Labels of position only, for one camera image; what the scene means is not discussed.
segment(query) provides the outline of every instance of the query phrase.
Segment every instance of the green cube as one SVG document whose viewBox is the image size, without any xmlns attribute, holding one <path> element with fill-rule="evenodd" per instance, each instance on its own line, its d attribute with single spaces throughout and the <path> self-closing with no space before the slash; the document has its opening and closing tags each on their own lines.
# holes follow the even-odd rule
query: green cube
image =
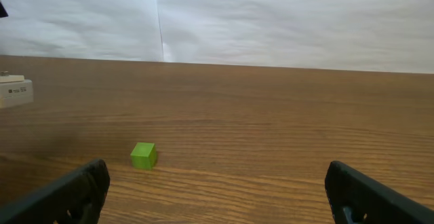
<svg viewBox="0 0 434 224">
<path fill-rule="evenodd" d="M 131 161 L 135 168 L 152 170 L 157 161 L 155 143 L 137 143 L 131 152 Z"/>
</svg>

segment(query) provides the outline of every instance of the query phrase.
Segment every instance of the brown tabletop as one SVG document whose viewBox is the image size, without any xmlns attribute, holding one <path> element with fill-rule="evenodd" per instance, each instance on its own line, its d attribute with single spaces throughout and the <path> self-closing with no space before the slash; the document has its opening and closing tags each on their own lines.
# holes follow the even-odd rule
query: brown tabletop
<svg viewBox="0 0 434 224">
<path fill-rule="evenodd" d="M 434 208 L 434 75 L 0 57 L 33 104 L 0 109 L 0 205 L 94 158 L 100 223 L 333 223 L 340 160 Z M 152 171 L 132 168 L 155 143 Z"/>
</svg>

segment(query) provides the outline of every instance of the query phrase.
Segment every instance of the wood grain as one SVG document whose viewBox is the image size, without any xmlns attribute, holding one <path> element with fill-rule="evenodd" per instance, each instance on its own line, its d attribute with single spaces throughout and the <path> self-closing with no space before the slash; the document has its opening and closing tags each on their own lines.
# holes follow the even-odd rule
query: wood grain
<svg viewBox="0 0 434 224">
<path fill-rule="evenodd" d="M 100 223 L 333 223 L 340 160 L 434 208 L 434 75 L 0 57 L 0 205 L 101 157 Z M 151 172 L 130 166 L 157 144 Z"/>
</svg>

